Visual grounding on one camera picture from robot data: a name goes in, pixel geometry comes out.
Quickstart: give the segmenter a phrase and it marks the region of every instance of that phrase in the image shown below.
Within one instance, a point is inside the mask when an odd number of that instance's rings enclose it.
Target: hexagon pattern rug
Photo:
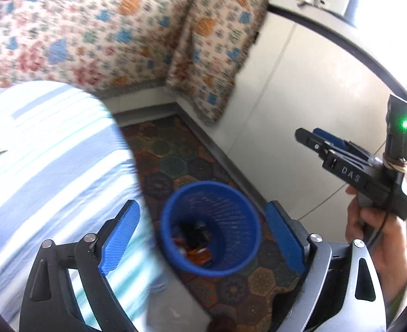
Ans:
[[[228,173],[177,116],[122,127],[131,146],[153,224],[180,187],[195,181],[218,181],[237,188]],[[289,269],[264,219],[257,256],[239,273],[222,278],[177,271],[179,278],[211,315],[226,314],[238,332],[265,332],[278,293],[292,290],[298,276]]]

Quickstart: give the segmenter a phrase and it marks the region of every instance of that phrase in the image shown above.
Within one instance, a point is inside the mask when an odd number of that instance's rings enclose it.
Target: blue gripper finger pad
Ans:
[[[104,276],[107,276],[118,266],[128,242],[138,226],[140,217],[141,207],[134,201],[102,247],[102,260],[99,263],[99,269]]]
[[[288,267],[299,275],[304,274],[306,267],[304,264],[303,248],[289,226],[285,223],[276,206],[271,202],[266,204],[265,217],[271,234],[273,234],[279,245],[280,252]]]

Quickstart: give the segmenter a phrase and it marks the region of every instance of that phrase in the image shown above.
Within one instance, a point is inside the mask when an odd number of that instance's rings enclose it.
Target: floral fabric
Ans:
[[[107,98],[167,79],[211,123],[267,1],[0,0],[0,87],[61,81]]]
[[[268,0],[194,0],[167,86],[189,97],[207,124],[222,115],[267,4]]]
[[[0,87],[163,84],[192,0],[0,0]]]

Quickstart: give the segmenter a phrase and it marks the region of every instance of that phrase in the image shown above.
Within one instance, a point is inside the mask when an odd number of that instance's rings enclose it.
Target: baseboard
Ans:
[[[177,104],[173,102],[164,105],[143,107],[136,110],[119,112],[114,114],[113,117],[120,127],[135,125],[136,123],[158,120],[159,118],[175,115],[175,105]]]
[[[189,129],[196,135],[196,137],[204,144],[204,146],[211,152],[213,157],[218,163],[227,171],[233,181],[239,186],[242,192],[254,204],[257,210],[265,215],[265,198],[257,191],[248,178],[236,167],[236,165],[226,156],[222,149],[208,136],[208,134],[200,127],[178,104],[174,104],[176,114],[183,120]]]

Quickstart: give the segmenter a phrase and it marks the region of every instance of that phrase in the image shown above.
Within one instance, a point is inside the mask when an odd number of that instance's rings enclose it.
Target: striped blanket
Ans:
[[[110,113],[82,90],[47,81],[0,90],[0,113],[16,124],[0,154],[0,313],[17,329],[43,240],[78,241],[135,199],[139,225],[107,279],[136,328],[146,330],[149,287],[162,268],[133,155]],[[98,328],[77,271],[71,279],[85,322]]]

